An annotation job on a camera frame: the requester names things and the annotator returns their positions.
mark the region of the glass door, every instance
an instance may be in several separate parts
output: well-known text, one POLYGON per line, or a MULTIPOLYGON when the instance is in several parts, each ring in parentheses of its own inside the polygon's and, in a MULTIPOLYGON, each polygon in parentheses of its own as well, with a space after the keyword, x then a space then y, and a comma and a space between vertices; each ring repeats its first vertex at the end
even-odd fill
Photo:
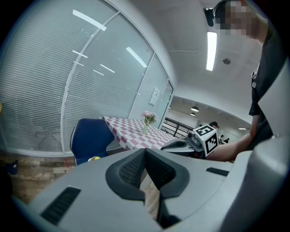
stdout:
POLYGON ((156 123, 153 123, 152 126, 159 128, 159 126, 162 122, 162 118, 163 118, 163 116, 166 112, 167 106, 169 104, 172 92, 173 92, 173 88, 172 88, 170 82, 168 82, 167 86, 166 86, 166 90, 161 98, 160 104, 159 104, 158 109, 156 111, 156 114, 157 114, 159 119, 156 123))

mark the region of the black railing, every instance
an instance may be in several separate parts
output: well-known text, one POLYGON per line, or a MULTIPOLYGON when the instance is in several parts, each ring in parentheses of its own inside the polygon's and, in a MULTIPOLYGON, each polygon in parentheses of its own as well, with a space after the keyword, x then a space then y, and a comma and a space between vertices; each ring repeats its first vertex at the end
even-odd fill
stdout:
POLYGON ((193 129, 194 128, 174 121, 170 118, 165 118, 161 127, 161 130, 177 138, 181 138, 182 136, 185 137, 189 131, 192 131, 193 129))

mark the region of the person's forearm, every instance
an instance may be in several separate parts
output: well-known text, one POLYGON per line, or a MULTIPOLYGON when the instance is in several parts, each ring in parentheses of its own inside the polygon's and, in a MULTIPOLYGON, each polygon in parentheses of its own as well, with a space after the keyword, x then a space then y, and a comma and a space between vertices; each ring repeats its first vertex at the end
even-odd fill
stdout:
POLYGON ((236 142, 219 145, 206 159, 215 161, 235 160, 240 152, 247 149, 252 139, 251 134, 248 133, 236 142))

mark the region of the checkered tablecloth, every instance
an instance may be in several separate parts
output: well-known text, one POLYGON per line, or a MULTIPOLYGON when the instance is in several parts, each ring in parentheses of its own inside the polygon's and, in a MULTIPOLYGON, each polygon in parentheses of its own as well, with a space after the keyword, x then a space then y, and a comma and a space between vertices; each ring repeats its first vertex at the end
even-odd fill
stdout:
POLYGON ((102 117, 112 132, 116 135, 117 141, 125 150, 138 148, 160 149, 167 142, 174 139, 172 135, 149 125, 147 134, 143 135, 144 122, 142 120, 102 117))

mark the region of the black t-shirt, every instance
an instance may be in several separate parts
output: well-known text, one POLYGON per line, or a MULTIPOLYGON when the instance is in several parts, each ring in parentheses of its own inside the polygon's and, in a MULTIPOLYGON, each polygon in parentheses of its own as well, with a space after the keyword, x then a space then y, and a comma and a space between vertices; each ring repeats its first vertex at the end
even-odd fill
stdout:
POLYGON ((275 31, 269 29, 263 44, 260 64, 258 69, 252 74, 252 106, 249 115, 259 115, 259 120, 256 135, 247 150, 254 149, 258 143, 273 136, 270 125, 258 102, 275 81, 284 65, 285 59, 286 52, 283 49, 280 37, 275 31))

